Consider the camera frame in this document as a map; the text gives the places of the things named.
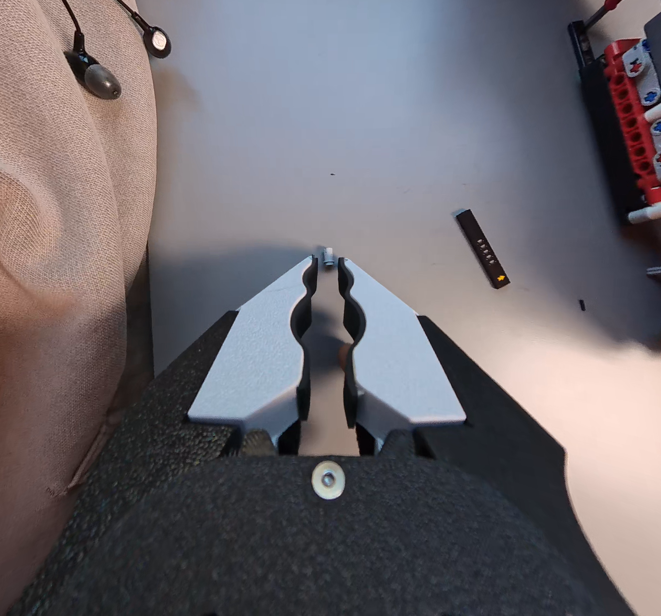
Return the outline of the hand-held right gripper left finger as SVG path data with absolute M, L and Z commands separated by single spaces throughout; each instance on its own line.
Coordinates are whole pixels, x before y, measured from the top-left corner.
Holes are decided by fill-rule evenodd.
M 243 304 L 187 417 L 197 424 L 264 430 L 274 444 L 307 420 L 310 328 L 318 259 L 304 258 Z

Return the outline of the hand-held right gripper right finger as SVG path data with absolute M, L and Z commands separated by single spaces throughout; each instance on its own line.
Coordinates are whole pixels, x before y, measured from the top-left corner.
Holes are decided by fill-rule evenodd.
M 359 453 L 377 454 L 396 430 L 462 425 L 467 414 L 416 311 L 353 261 L 338 259 L 346 422 Z

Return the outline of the black lego tile yellow arrow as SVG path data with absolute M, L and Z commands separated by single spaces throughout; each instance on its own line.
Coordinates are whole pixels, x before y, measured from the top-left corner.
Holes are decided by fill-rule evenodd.
M 454 213 L 454 218 L 493 289 L 508 286 L 510 279 L 474 213 L 470 209 L 462 209 Z

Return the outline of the blue white lego race car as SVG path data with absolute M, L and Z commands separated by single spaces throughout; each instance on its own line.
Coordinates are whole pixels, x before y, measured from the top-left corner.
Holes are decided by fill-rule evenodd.
M 605 0 L 589 30 L 624 0 Z M 615 214 L 620 224 L 660 220 L 660 16 L 646 36 L 608 44 L 578 71 Z

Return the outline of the person's beige sweatshirt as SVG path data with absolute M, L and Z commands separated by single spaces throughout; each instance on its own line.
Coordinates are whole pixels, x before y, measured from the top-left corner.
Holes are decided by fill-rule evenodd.
M 83 89 L 61 0 L 1 0 L 1 614 L 128 407 L 126 297 L 156 183 L 149 57 L 113 0 L 68 0 L 122 86 Z

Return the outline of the black wired earphones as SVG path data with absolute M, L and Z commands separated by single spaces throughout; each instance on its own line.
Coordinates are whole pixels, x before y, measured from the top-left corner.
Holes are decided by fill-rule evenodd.
M 115 75 L 92 57 L 85 46 L 85 35 L 68 0 L 60 0 L 73 24 L 72 47 L 64 51 L 64 56 L 73 75 L 80 85 L 95 97 L 103 100 L 119 99 L 122 86 Z M 156 59 L 165 59 L 172 51 L 169 35 L 159 26 L 151 25 L 124 0 L 114 0 L 132 21 L 141 29 L 142 39 L 148 55 Z

